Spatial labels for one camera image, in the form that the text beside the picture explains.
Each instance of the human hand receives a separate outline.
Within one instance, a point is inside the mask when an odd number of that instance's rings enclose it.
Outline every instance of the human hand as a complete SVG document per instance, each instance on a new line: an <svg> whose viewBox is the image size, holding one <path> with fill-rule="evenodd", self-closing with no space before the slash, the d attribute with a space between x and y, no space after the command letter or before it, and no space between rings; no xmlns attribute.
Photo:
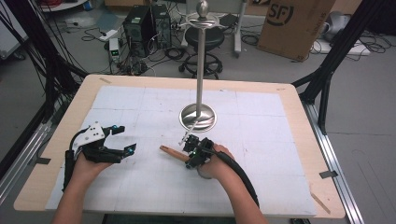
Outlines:
<svg viewBox="0 0 396 224"><path fill-rule="evenodd" d="M231 154L227 147L215 144L213 148L217 152L222 151L233 158L233 154ZM200 169L200 172L205 173L205 175L215 179L234 174L233 169L215 155L210 158L210 162L201 165L198 169Z"/></svg>
<svg viewBox="0 0 396 224"><path fill-rule="evenodd" d="M87 161L84 154L78 154L76 165L69 185L79 185L81 189L87 189L99 174L113 163Z"/></svg>

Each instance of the white paper sheet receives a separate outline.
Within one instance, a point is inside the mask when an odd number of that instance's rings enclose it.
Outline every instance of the white paper sheet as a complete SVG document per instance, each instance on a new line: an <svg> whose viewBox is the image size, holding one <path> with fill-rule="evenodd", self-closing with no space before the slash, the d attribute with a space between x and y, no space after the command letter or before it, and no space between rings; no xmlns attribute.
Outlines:
<svg viewBox="0 0 396 224"><path fill-rule="evenodd" d="M180 150L186 132L179 112L195 103L196 91L104 86L81 129L95 121L102 127L125 126L110 135L105 146L123 149L137 143L136 152L104 170L87 192L84 209L106 213L232 216L227 194L216 180L202 179L159 150ZM204 91L203 103L218 115L208 137L226 146L245 170L268 216L309 217L316 214L304 171L280 97L272 93ZM60 170L47 209L62 197Z"/></svg>

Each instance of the chair base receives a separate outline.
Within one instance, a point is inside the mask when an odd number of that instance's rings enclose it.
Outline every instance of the chair base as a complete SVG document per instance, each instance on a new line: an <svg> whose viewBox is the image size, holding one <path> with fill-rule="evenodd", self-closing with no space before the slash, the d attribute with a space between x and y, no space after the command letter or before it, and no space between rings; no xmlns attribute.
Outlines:
<svg viewBox="0 0 396 224"><path fill-rule="evenodd" d="M197 60L192 61L192 59L197 57L197 53L189 56L184 63L178 68L179 72L184 72L185 69L192 74L191 78L197 77ZM213 54L206 53L205 54L205 62L204 62L204 76L214 75L216 79L219 79L218 73L222 72L222 63L218 57Z"/></svg>

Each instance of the floor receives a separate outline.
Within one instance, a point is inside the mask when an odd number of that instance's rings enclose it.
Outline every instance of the floor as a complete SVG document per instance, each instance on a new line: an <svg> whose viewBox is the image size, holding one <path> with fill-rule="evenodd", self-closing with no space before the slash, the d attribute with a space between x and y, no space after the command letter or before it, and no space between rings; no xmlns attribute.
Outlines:
<svg viewBox="0 0 396 224"><path fill-rule="evenodd" d="M80 11L80 8L72 9L64 14L73 15ZM99 21L107 13L104 7L99 7L88 14ZM125 14L120 12L116 19L111 17L114 21L106 25L118 28L122 16ZM261 17L246 17L243 29L260 31L262 23ZM81 38L86 35L85 30L63 33L66 46L87 71L94 74L109 72L104 43L96 40L83 42ZM387 39L396 43L394 36ZM223 63L220 79L291 83L315 71L325 58L324 54L310 54L305 62L296 63L245 43L240 57L235 58L232 48L233 39L227 37L219 49L212 50ZM162 56L163 52L156 52L152 59L161 59ZM330 91L328 135L363 220L369 224L394 223L396 220L395 57L396 48L390 48L385 53L372 52L356 62L345 59L334 74ZM178 72L179 65L180 62L175 61L159 63L142 76L189 78L190 75ZM43 102L43 90L29 59L0 63L0 159L4 158ZM1 223L50 222L52 213L13 209L13 202L32 169L28 165L0 206ZM101 214L84 214L84 223L102 223L102 219ZM271 223L289 223L285 218L269 219ZM346 218L311 219L311 223L344 224L348 221Z"/></svg>

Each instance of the forearm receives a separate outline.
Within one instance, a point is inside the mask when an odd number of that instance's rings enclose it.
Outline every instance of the forearm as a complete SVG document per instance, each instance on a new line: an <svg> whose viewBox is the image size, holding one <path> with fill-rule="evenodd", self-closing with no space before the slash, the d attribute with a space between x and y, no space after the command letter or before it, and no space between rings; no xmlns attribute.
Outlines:
<svg viewBox="0 0 396 224"><path fill-rule="evenodd" d="M86 190L87 188L70 182L58 204L52 223L81 223Z"/></svg>
<svg viewBox="0 0 396 224"><path fill-rule="evenodd" d="M219 178L219 182L230 198L236 223L268 223L236 173Z"/></svg>

